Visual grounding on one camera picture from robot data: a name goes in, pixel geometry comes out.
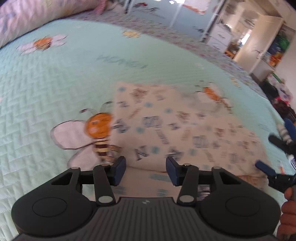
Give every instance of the wall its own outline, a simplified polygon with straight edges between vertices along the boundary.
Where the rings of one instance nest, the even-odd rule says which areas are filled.
[[[287,87],[294,96],[291,107],[296,110],[296,37],[277,66],[276,74],[285,79]]]

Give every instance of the white door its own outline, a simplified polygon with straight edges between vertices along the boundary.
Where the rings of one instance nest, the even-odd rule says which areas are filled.
[[[280,17],[260,16],[247,42],[234,57],[234,61],[248,73],[252,73],[272,44],[283,22],[284,19]]]

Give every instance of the human hand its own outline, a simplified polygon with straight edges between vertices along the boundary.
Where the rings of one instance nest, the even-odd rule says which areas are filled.
[[[281,211],[283,212],[280,218],[281,225],[278,227],[276,234],[279,240],[285,240],[285,236],[296,234],[296,201],[290,200],[292,190],[292,188],[288,188],[284,194],[285,199],[288,201],[281,207]]]

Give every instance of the mattress cover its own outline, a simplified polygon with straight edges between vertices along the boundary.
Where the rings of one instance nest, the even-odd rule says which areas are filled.
[[[17,50],[60,34],[66,35],[62,46],[22,55]],[[0,50],[0,240],[17,235],[10,217],[14,202],[66,170],[75,153],[56,146],[50,130],[64,121],[87,120],[91,114],[79,111],[98,111],[112,99],[117,81],[176,85],[184,92],[215,82],[234,103],[233,113],[261,138],[272,166],[277,169],[278,160],[286,158],[267,140],[282,122],[268,100],[217,66],[117,26],[57,20]],[[292,173],[288,162],[283,164]]]

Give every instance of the bed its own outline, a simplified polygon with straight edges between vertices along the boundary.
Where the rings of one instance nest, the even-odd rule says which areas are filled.
[[[17,49],[61,35],[64,42],[58,47],[29,54]],[[286,158],[267,140],[281,118],[230,58],[160,24],[117,13],[98,17],[85,12],[56,20],[0,49],[0,240],[17,235],[10,217],[14,202],[66,170],[75,153],[56,146],[50,130],[64,121],[87,119],[79,111],[99,110],[112,100],[117,81],[186,89],[214,81],[236,103],[234,114],[261,138],[272,166],[278,169],[278,160]],[[283,166],[292,173],[288,162]],[[277,192],[265,191],[282,202]]]

